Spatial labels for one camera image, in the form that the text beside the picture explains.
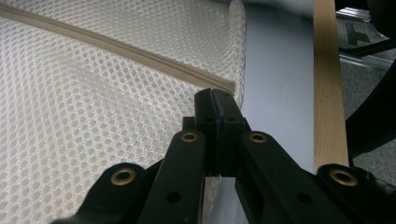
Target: chair leg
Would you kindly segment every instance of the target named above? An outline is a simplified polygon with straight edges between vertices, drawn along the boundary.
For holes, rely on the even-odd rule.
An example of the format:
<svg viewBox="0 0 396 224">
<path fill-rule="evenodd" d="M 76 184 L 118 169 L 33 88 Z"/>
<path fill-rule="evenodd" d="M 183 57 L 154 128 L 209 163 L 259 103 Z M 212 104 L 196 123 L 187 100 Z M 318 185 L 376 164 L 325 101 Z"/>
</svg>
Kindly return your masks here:
<svg viewBox="0 0 396 224">
<path fill-rule="evenodd" d="M 349 157 L 396 138 L 396 61 L 361 106 L 346 120 Z"/>
<path fill-rule="evenodd" d="M 395 39 L 387 39 L 380 41 L 378 43 L 374 43 L 364 47 L 358 47 L 354 49 L 342 49 L 341 52 L 356 56 L 356 57 L 364 57 L 370 54 L 375 54 L 378 52 L 382 52 L 389 49 L 396 49 L 396 40 Z"/>
</svg>

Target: black metal frame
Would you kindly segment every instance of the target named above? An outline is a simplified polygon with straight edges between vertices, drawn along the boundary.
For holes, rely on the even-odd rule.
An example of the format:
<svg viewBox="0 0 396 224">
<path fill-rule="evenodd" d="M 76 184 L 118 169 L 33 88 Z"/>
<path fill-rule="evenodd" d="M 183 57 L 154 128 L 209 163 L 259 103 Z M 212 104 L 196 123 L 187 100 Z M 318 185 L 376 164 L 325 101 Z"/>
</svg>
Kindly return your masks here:
<svg viewBox="0 0 396 224">
<path fill-rule="evenodd" d="M 267 133 L 253 132 L 231 94 L 195 95 L 162 161 L 106 170 L 78 212 L 53 223 L 201 223 L 206 176 L 235 176 L 249 223 L 393 223 L 396 202 L 356 171 L 311 175 Z"/>
<path fill-rule="evenodd" d="M 343 49 L 340 48 L 340 51 L 343 53 L 347 53 L 352 56 L 356 57 L 364 57 L 367 55 L 379 53 L 382 51 L 390 50 L 390 49 L 395 49 L 396 48 L 396 40 L 395 39 L 387 39 L 383 40 L 371 45 L 363 46 L 363 47 L 357 47 L 353 49 Z"/>
</svg>

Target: gray surface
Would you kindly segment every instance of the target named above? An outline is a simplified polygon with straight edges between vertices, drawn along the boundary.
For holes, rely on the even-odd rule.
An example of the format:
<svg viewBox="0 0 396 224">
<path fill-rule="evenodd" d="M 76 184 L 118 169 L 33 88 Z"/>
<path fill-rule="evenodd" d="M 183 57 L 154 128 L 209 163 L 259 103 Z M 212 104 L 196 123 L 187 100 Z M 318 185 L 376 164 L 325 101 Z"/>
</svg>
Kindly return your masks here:
<svg viewBox="0 0 396 224">
<path fill-rule="evenodd" d="M 242 113 L 252 130 L 271 134 L 302 168 L 313 172 L 313 2 L 277 2 L 276 7 L 246 6 Z M 209 223 L 248 223 L 233 184 L 234 178 L 222 179 Z"/>
<path fill-rule="evenodd" d="M 363 103 L 386 71 L 341 63 L 345 114 L 348 118 Z M 396 186 L 396 141 L 373 152 L 360 155 L 355 166 L 373 173 L 377 178 Z"/>
<path fill-rule="evenodd" d="M 356 48 L 370 43 L 358 41 L 358 46 L 348 44 L 346 24 L 352 23 L 357 32 L 367 34 L 371 43 L 386 39 L 371 23 L 337 19 L 339 46 Z M 394 61 L 396 49 L 377 53 L 375 57 Z M 387 71 L 341 63 L 344 90 L 345 116 L 348 118 L 363 103 Z M 360 155 L 354 160 L 355 166 L 373 173 L 377 178 L 396 186 L 396 140 L 391 141 L 373 152 Z"/>
</svg>

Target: zipper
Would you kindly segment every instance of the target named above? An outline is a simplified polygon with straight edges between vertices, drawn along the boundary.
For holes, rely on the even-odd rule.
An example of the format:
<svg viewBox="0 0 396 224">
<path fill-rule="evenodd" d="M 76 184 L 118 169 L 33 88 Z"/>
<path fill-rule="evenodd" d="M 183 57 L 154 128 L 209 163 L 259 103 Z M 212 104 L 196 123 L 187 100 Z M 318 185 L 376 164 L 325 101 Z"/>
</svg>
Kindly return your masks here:
<svg viewBox="0 0 396 224">
<path fill-rule="evenodd" d="M 235 82 L 231 80 L 77 26 L 43 17 L 3 3 L 0 3 L 0 16 L 108 50 L 124 58 L 161 71 L 168 76 L 181 79 L 199 87 L 220 89 L 232 94 L 235 91 Z"/>
</svg>

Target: wooden slat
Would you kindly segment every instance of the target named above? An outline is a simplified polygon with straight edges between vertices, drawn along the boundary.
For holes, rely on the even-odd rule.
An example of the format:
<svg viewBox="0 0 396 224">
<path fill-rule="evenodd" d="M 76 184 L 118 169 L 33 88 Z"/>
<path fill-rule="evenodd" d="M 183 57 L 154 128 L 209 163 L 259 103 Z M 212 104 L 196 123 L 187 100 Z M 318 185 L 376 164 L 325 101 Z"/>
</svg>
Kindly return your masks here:
<svg viewBox="0 0 396 224">
<path fill-rule="evenodd" d="M 343 92 L 333 0 L 314 0 L 315 171 L 348 165 Z"/>
</svg>

